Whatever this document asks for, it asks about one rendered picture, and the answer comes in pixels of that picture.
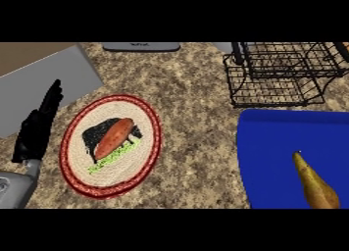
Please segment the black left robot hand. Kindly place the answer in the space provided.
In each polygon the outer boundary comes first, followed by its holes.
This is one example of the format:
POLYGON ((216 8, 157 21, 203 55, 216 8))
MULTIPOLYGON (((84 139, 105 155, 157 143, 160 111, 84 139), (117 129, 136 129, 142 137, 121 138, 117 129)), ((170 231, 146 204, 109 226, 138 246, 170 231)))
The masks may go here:
POLYGON ((40 107, 34 109, 22 122, 15 144, 13 163, 43 158, 49 143, 50 128, 62 101, 62 87, 58 79, 46 92, 40 107))

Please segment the blue tray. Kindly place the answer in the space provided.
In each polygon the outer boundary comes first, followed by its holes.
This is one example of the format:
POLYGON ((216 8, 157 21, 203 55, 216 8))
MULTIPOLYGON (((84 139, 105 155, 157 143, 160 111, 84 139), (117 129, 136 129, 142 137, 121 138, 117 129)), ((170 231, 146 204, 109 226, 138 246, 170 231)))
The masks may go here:
POLYGON ((349 209, 349 112, 248 109, 237 143, 253 208, 309 207, 293 162, 293 153, 300 152, 349 209))

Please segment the grey flat panel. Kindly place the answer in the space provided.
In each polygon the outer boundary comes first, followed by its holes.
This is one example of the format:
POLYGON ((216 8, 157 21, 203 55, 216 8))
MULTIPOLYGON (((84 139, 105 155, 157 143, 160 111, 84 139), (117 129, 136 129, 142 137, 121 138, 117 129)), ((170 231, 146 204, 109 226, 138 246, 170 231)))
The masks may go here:
POLYGON ((80 45, 34 61, 0 76, 0 137, 21 129, 28 114, 39 108, 53 82, 61 80, 61 106, 104 86, 92 60, 80 45))

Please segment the round woven placemat red rim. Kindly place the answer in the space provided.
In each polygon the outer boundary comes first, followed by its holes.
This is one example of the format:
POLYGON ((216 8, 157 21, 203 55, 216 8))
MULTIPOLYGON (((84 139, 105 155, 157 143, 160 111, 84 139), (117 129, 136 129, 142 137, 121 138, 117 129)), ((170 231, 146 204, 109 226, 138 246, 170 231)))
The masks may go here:
POLYGON ((127 94, 95 101, 64 134, 59 168, 84 196, 109 199, 146 178, 163 148, 163 127, 148 102, 127 94))

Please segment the orange sweet potato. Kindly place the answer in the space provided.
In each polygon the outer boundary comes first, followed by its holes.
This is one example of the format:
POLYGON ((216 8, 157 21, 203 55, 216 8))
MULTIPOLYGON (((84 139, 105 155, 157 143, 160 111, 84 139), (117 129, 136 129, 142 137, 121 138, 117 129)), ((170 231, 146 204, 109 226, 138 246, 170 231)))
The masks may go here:
POLYGON ((135 123, 130 118, 121 119, 109 128, 98 146, 96 159, 102 159, 126 141, 135 123))

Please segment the flat grey appliance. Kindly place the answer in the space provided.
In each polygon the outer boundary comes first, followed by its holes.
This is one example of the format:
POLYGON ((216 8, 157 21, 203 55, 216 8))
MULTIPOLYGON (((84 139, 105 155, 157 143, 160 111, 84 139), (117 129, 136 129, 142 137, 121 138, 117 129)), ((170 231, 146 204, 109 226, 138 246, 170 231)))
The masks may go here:
POLYGON ((175 52, 177 42, 104 42, 104 49, 117 52, 175 52))

